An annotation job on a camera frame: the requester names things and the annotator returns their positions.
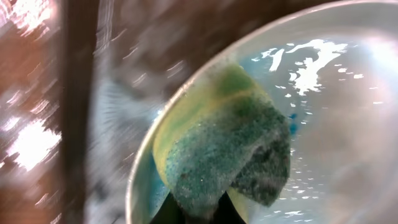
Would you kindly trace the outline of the yellow green scrub sponge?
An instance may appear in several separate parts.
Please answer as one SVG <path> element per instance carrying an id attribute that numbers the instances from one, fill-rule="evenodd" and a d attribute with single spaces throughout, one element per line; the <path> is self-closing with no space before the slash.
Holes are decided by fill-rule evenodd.
<path id="1" fill-rule="evenodd" d="M 214 214 L 222 195 L 271 206 L 290 172 L 289 121 L 236 64 L 207 73 L 159 124 L 160 178 L 193 217 Z"/>

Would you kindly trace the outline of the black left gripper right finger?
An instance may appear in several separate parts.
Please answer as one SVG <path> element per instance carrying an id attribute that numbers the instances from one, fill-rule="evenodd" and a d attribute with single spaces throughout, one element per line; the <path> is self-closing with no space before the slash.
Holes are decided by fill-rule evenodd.
<path id="1" fill-rule="evenodd" d="M 218 201 L 218 208 L 212 218 L 211 224 L 246 224 L 236 211 L 226 192 Z"/>

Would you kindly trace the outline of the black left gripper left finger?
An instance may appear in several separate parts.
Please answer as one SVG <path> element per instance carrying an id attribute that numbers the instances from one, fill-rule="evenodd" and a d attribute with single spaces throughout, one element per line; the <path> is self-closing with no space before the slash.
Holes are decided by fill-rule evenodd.
<path id="1" fill-rule="evenodd" d="M 185 215 L 172 194 L 168 194 L 150 224 L 185 224 Z"/>

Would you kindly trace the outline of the white plate blue streak top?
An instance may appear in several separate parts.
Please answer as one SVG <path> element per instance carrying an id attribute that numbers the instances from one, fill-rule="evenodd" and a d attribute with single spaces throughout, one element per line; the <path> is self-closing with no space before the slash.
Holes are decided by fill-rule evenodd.
<path id="1" fill-rule="evenodd" d="M 275 204 L 231 194 L 245 222 L 397 222 L 396 1 L 336 1 L 271 22 L 202 66 L 158 117 L 227 60 L 295 123 Z"/>

